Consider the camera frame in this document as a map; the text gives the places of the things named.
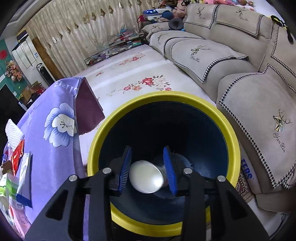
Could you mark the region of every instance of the houndstooth trim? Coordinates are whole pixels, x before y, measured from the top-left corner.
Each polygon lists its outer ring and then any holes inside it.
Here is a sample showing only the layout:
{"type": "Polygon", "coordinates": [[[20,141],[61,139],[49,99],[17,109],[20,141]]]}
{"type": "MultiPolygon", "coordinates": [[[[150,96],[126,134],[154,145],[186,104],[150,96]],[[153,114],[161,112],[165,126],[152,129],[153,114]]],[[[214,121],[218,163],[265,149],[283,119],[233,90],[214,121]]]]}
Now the houndstooth trim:
{"type": "Polygon", "coordinates": [[[242,75],[238,78],[236,78],[234,81],[231,82],[231,84],[227,87],[227,89],[225,90],[224,94],[222,95],[221,99],[219,100],[219,105],[222,106],[222,108],[224,108],[231,116],[232,118],[236,121],[236,123],[239,125],[239,127],[242,129],[242,131],[244,132],[244,134],[247,136],[247,138],[249,139],[249,141],[252,143],[253,147],[255,148],[263,166],[265,167],[267,174],[269,176],[269,179],[271,181],[272,187],[273,189],[275,189],[277,186],[279,186],[280,184],[283,185],[284,188],[286,189],[291,189],[295,186],[295,184],[290,185],[287,183],[288,179],[291,177],[291,175],[294,172],[294,168],[296,166],[296,161],[294,162],[292,168],[287,172],[287,174],[285,176],[283,176],[278,182],[275,181],[274,176],[272,174],[272,171],[270,170],[270,167],[268,165],[268,163],[266,162],[260,148],[257,146],[256,142],[254,141],[254,139],[252,138],[252,136],[250,135],[250,133],[246,130],[246,128],[243,126],[243,124],[240,122],[240,120],[235,116],[235,114],[223,103],[223,101],[225,100],[227,94],[229,93],[229,91],[231,90],[231,88],[237,83],[239,82],[241,79],[244,79],[246,77],[249,77],[251,75],[256,75],[256,74],[265,74],[267,72],[267,70],[271,68],[272,70],[274,70],[287,84],[287,81],[285,80],[285,78],[277,71],[276,68],[274,68],[272,65],[267,64],[267,67],[265,68],[265,70],[263,71],[263,73],[251,73],[251,74],[245,74],[242,75]]]}
{"type": "Polygon", "coordinates": [[[187,18],[188,18],[188,7],[186,8],[186,16],[187,16],[187,17],[186,17],[186,20],[184,21],[184,23],[190,23],[190,24],[194,24],[194,25],[198,25],[198,26],[201,26],[201,27],[205,27],[205,28],[211,29],[211,27],[212,27],[212,25],[213,25],[213,23],[214,23],[215,13],[216,13],[216,10],[218,9],[219,5],[216,5],[216,6],[214,7],[214,9],[213,9],[212,20],[211,20],[209,26],[207,26],[207,25],[203,25],[203,24],[200,24],[200,23],[187,22],[187,18]]]}
{"type": "Polygon", "coordinates": [[[222,62],[222,61],[224,61],[224,60],[229,60],[229,59],[248,59],[248,55],[245,55],[245,56],[242,56],[242,57],[236,57],[236,56],[231,55],[231,56],[228,56],[228,57],[224,57],[224,58],[216,59],[215,61],[213,61],[212,63],[209,64],[209,66],[206,68],[206,70],[205,70],[205,72],[204,72],[203,78],[201,79],[199,76],[196,75],[196,73],[194,73],[194,72],[193,72],[191,69],[189,69],[187,66],[182,65],[182,64],[176,62],[176,61],[173,59],[173,56],[172,56],[172,50],[173,50],[173,47],[174,47],[175,44],[176,44],[176,43],[174,43],[174,44],[172,45],[171,49],[170,49],[170,57],[171,57],[171,59],[174,61],[175,65],[177,65],[177,66],[179,66],[179,67],[181,67],[181,68],[184,68],[184,69],[190,71],[190,72],[191,72],[191,73],[192,73],[192,74],[198,79],[198,81],[201,82],[202,84],[205,83],[205,79],[207,78],[207,75],[209,74],[211,68],[212,68],[215,64],[217,64],[217,63],[219,63],[219,62],[222,62]]]}
{"type": "Polygon", "coordinates": [[[278,40],[278,36],[279,36],[279,28],[280,28],[280,26],[277,26],[276,39],[274,41],[274,48],[272,49],[270,57],[273,58],[278,63],[280,63],[286,70],[288,70],[296,78],[295,72],[293,70],[291,70],[287,65],[285,65],[281,60],[279,60],[277,57],[274,56],[274,52],[276,51],[276,45],[277,45],[277,40],[278,40]]]}
{"type": "Polygon", "coordinates": [[[166,43],[167,43],[169,40],[174,39],[174,38],[204,39],[204,38],[202,38],[202,37],[189,37],[189,36],[175,36],[175,37],[169,37],[169,38],[167,38],[167,39],[165,40],[165,42],[163,43],[163,52],[162,52],[163,57],[165,56],[165,45],[166,45],[166,43]]]}
{"type": "Polygon", "coordinates": [[[147,40],[147,42],[149,42],[149,39],[147,39],[149,32],[147,30],[145,30],[144,28],[142,28],[142,32],[147,33],[147,35],[145,36],[145,39],[147,40]]]}
{"type": "Polygon", "coordinates": [[[255,33],[252,33],[251,31],[246,30],[246,29],[244,29],[244,28],[240,28],[240,27],[238,27],[238,26],[235,26],[235,25],[232,25],[232,24],[229,24],[229,23],[224,23],[224,22],[217,21],[217,17],[218,17],[218,9],[217,9],[217,14],[216,14],[216,16],[215,16],[215,21],[216,21],[217,23],[222,24],[222,25],[226,25],[226,26],[228,26],[228,27],[233,27],[233,28],[235,28],[235,29],[238,29],[238,30],[240,30],[240,31],[243,31],[243,32],[245,32],[245,33],[248,33],[248,34],[250,34],[250,35],[252,35],[252,36],[254,36],[254,37],[257,37],[257,36],[258,36],[259,28],[260,28],[260,23],[261,23],[261,19],[262,19],[262,17],[264,16],[263,14],[261,14],[261,15],[259,16],[259,18],[258,18],[258,22],[257,22],[257,25],[256,25],[256,31],[255,31],[255,33]]]}

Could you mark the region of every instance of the black headphone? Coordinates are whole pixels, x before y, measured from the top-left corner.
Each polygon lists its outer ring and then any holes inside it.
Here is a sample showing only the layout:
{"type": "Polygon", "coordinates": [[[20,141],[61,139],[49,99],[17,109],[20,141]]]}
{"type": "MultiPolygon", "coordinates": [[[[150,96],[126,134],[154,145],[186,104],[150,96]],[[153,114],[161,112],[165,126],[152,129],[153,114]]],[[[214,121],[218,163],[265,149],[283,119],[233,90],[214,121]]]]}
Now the black headphone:
{"type": "Polygon", "coordinates": [[[191,1],[189,1],[189,0],[183,0],[183,1],[181,2],[181,5],[182,5],[182,6],[188,6],[190,3],[191,3],[191,1]]]}
{"type": "Polygon", "coordinates": [[[280,25],[281,27],[286,28],[286,30],[287,30],[287,34],[288,34],[288,41],[292,44],[294,41],[293,41],[293,38],[292,38],[292,35],[291,35],[291,31],[290,31],[290,29],[288,28],[288,26],[286,25],[286,23],[283,22],[282,20],[280,20],[278,17],[276,17],[276,16],[274,16],[274,15],[271,15],[270,18],[271,18],[271,20],[274,21],[277,25],[280,25]]]}

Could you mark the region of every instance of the beige sofa cushion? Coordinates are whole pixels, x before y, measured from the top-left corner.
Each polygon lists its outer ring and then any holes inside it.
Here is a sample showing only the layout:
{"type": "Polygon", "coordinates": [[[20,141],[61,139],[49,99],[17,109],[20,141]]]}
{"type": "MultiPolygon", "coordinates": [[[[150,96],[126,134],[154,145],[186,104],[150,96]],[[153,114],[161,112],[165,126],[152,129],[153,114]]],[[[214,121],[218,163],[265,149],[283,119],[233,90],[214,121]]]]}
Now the beige sofa cushion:
{"type": "MultiPolygon", "coordinates": [[[[219,85],[219,96],[225,88],[223,82],[224,79],[219,85]]],[[[263,73],[240,76],[227,87],[217,107],[227,112],[226,117],[256,169],[262,191],[271,192],[270,185],[273,189],[280,184],[292,188],[295,183],[291,176],[296,165],[296,92],[283,76],[271,65],[263,73]]]]}
{"type": "Polygon", "coordinates": [[[296,89],[296,41],[294,37],[293,40],[294,44],[291,44],[288,41],[287,31],[275,25],[260,71],[263,71],[269,63],[296,89]]]}
{"type": "Polygon", "coordinates": [[[158,52],[160,52],[163,56],[165,56],[166,44],[168,43],[169,40],[175,39],[175,38],[180,38],[180,41],[186,38],[203,39],[202,37],[199,37],[192,33],[187,33],[184,31],[168,30],[168,31],[161,31],[153,34],[150,37],[149,46],[153,47],[158,52]]]}
{"type": "Polygon", "coordinates": [[[146,25],[142,28],[142,31],[145,34],[147,41],[149,41],[152,34],[169,29],[168,22],[163,22],[146,25]]]}
{"type": "Polygon", "coordinates": [[[186,15],[183,19],[186,32],[208,39],[218,6],[213,4],[189,4],[185,9],[186,15]]]}
{"type": "Polygon", "coordinates": [[[215,21],[257,37],[263,15],[237,6],[219,5],[215,21]]]}
{"type": "Polygon", "coordinates": [[[247,55],[203,39],[183,40],[172,44],[172,61],[183,69],[216,102],[218,84],[229,74],[256,71],[246,61],[247,55]]]}
{"type": "Polygon", "coordinates": [[[240,30],[220,24],[211,28],[209,39],[227,45],[234,51],[247,54],[256,71],[260,69],[269,43],[269,40],[261,35],[254,38],[240,30]]]}
{"type": "Polygon", "coordinates": [[[274,193],[256,194],[258,206],[273,212],[290,212],[296,209],[296,188],[274,193]]]}

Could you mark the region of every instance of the purple blanket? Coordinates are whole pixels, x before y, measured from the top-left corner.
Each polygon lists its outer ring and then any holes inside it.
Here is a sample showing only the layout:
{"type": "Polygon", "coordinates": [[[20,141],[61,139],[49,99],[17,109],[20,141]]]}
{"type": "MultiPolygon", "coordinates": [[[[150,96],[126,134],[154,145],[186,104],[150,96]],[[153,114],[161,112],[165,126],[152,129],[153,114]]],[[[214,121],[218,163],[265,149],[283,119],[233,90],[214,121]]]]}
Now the purple blanket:
{"type": "MultiPolygon", "coordinates": [[[[78,135],[93,130],[103,119],[86,78],[75,77],[51,85],[19,121],[25,135],[24,153],[32,153],[32,208],[25,208],[30,223],[70,175],[85,177],[78,135]]],[[[88,240],[87,217],[84,240],[88,240]]]]}

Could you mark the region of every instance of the floral bedsheet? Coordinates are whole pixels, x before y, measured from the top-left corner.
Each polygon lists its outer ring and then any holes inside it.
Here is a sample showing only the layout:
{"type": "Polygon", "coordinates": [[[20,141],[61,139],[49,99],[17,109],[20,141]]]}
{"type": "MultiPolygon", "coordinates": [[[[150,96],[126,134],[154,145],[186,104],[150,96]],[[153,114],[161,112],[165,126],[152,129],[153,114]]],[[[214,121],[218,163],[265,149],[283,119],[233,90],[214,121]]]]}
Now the floral bedsheet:
{"type": "MultiPolygon", "coordinates": [[[[182,91],[215,105],[193,79],[148,45],[106,59],[78,76],[87,78],[105,117],[125,102],[154,91],[182,91]]],[[[84,164],[97,129],[79,136],[84,164]]]]}

